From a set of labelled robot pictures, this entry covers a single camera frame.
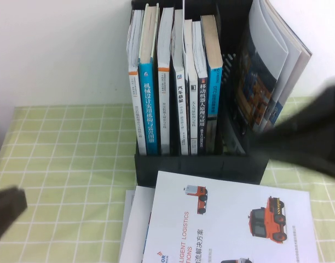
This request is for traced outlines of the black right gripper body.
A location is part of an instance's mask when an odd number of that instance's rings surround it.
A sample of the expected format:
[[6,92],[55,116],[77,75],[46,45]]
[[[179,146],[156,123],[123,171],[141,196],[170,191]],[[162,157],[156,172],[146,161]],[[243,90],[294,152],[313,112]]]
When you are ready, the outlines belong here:
[[303,165],[335,179],[335,85],[302,111],[306,153]]

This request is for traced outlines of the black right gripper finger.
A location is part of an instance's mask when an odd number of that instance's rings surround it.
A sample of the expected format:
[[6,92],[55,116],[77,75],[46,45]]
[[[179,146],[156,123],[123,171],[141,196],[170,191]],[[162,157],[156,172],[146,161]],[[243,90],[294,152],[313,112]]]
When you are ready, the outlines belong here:
[[280,138],[277,140],[255,138],[252,140],[252,154],[254,156],[262,156],[286,163],[297,163],[298,149],[299,140],[293,138]]
[[294,143],[299,140],[297,134],[298,114],[285,119],[279,125],[263,130],[252,138],[252,144],[265,143]]

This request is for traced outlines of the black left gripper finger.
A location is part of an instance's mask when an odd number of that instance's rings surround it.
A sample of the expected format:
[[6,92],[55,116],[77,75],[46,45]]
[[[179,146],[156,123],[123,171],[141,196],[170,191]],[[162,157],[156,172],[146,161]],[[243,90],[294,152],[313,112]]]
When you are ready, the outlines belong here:
[[[25,197],[25,210],[27,208],[27,202]],[[0,239],[4,235],[5,231],[17,220],[19,216],[0,216]]]
[[0,190],[0,216],[19,216],[25,211],[25,191],[10,187]]

